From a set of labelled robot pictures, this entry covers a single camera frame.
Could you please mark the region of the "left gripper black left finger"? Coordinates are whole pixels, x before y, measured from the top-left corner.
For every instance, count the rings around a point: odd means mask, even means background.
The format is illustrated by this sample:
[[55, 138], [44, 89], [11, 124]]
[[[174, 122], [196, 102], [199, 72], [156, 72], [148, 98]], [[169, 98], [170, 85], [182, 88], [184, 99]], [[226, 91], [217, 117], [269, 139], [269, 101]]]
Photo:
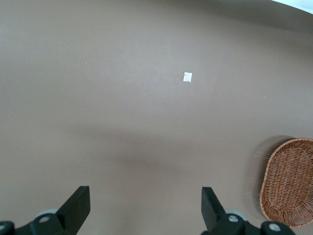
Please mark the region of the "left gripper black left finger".
[[75, 235], [90, 213], [90, 190], [80, 186], [55, 212], [37, 216], [28, 224], [15, 228], [12, 221], [0, 222], [2, 235]]

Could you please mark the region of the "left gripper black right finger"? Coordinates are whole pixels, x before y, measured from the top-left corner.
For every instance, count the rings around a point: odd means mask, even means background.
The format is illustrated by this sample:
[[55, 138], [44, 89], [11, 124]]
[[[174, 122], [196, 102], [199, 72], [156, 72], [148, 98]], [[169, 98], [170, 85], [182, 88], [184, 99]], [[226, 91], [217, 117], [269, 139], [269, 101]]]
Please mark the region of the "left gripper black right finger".
[[211, 187], [201, 189], [201, 214], [206, 225], [204, 235], [293, 235], [279, 222], [263, 222], [257, 228], [234, 213], [227, 213]]

